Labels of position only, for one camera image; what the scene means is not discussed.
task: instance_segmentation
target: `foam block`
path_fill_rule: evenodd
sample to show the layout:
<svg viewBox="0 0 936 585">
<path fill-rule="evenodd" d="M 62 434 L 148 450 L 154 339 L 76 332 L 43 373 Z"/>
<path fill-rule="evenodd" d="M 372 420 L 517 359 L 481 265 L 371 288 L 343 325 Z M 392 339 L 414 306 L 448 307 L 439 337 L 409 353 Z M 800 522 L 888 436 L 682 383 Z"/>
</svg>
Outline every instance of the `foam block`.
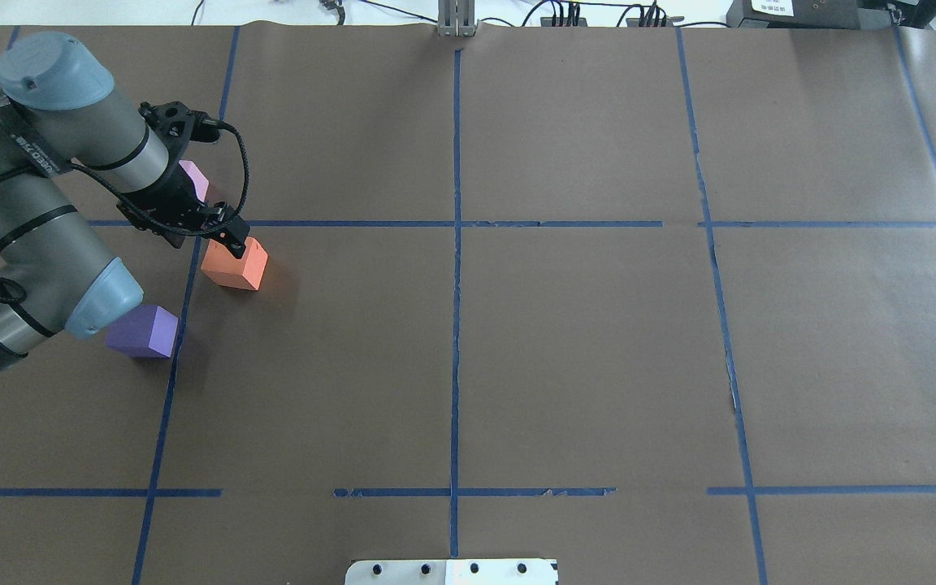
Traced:
<svg viewBox="0 0 936 585">
<path fill-rule="evenodd" d="M 253 237 L 245 240 L 244 258 L 234 258 L 224 245 L 209 240 L 208 253 L 201 262 L 201 271 L 219 286 L 258 290 L 262 273 L 267 269 L 270 254 Z"/>
<path fill-rule="evenodd" d="M 107 328 L 107 347 L 129 357 L 168 358 L 179 319 L 157 305 L 140 305 Z"/>
<path fill-rule="evenodd" d="M 197 164 L 190 162 L 190 160 L 180 160 L 179 166 L 183 167 L 183 171 L 186 171 L 190 180 L 193 181 L 193 189 L 197 193 L 197 199 L 204 203 L 205 197 L 208 196 L 208 179 L 205 178 L 205 174 L 201 172 L 201 169 L 197 169 Z"/>
</svg>

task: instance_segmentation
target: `metal bracket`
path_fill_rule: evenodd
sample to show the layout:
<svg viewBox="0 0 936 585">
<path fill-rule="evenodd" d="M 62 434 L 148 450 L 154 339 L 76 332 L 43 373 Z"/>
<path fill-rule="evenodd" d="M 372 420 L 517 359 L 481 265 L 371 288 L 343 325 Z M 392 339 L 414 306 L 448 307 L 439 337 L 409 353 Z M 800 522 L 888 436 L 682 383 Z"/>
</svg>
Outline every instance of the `metal bracket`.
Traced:
<svg viewBox="0 0 936 585">
<path fill-rule="evenodd" d="M 439 0 L 439 36 L 475 37 L 475 0 Z"/>
<path fill-rule="evenodd" d="M 357 561 L 345 585 L 557 585 L 549 559 Z"/>
</svg>

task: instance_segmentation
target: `light blue joint cap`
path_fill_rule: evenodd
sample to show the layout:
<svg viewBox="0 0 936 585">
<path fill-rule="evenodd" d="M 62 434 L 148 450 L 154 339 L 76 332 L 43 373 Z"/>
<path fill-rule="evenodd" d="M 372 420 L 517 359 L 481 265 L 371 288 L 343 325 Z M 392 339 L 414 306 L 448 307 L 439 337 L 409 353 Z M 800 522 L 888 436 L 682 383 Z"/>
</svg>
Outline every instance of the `light blue joint cap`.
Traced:
<svg viewBox="0 0 936 585">
<path fill-rule="evenodd" d="M 122 259 L 111 260 L 67 318 L 67 333 L 87 340 L 142 303 L 142 288 Z"/>
<path fill-rule="evenodd" d="M 0 57 L 0 85 L 34 110 L 77 110 L 115 89 L 115 78 L 77 38 L 48 31 L 21 38 Z"/>
</svg>

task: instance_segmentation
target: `purple block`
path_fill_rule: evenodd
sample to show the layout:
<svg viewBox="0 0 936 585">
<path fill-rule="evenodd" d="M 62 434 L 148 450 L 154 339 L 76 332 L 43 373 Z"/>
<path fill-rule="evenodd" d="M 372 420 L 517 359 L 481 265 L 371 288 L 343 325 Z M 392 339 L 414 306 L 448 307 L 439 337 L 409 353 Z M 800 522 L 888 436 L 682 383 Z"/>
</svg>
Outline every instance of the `purple block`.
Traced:
<svg viewBox="0 0 936 585">
<path fill-rule="evenodd" d="M 193 181 L 193 190 L 197 193 L 197 199 L 204 203 L 205 197 L 208 197 L 208 179 L 205 178 L 205 174 L 201 172 L 201 169 L 197 169 L 197 164 L 189 160 L 180 160 L 179 166 L 183 167 L 183 171 L 186 171 L 190 180 Z"/>
<path fill-rule="evenodd" d="M 179 319 L 157 305 L 140 305 L 107 328 L 107 347 L 129 357 L 171 357 Z"/>
</svg>

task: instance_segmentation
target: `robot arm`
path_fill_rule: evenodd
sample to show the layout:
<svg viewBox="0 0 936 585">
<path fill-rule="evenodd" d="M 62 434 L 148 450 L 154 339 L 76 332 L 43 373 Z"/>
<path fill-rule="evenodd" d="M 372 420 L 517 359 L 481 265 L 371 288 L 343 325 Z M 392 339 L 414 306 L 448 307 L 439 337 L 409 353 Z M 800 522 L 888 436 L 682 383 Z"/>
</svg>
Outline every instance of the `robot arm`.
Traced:
<svg viewBox="0 0 936 585">
<path fill-rule="evenodd" d="M 0 58 L 0 85 L 0 370 L 64 329 L 93 336 L 142 300 L 122 260 L 56 188 L 58 174 L 89 174 L 136 228 L 176 248 L 203 236 L 244 254 L 248 167 L 232 126 L 178 102 L 137 110 L 89 50 L 59 32 L 17 41 Z M 198 201 L 178 164 L 189 141 L 216 141 L 220 130 L 245 156 L 236 210 Z"/>
</svg>

